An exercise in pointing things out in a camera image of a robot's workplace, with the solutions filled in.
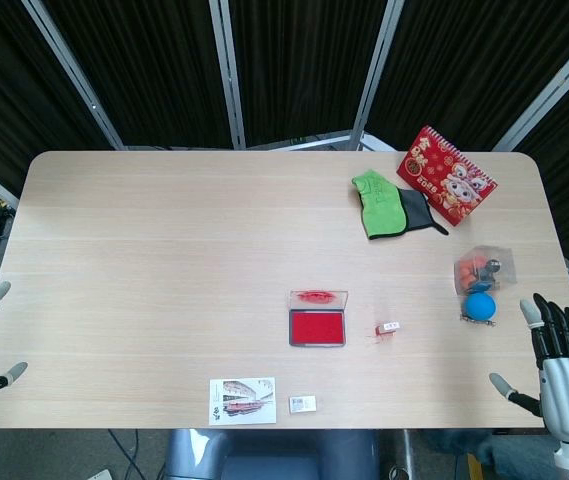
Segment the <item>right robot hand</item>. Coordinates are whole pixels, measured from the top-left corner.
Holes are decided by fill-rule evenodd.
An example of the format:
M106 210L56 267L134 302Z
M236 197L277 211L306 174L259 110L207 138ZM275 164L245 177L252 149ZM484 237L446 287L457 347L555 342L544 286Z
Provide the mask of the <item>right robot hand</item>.
M520 309L531 334L539 396L519 392L495 372L489 380L507 401L541 418L556 439L569 443L569 307L535 293L520 301Z

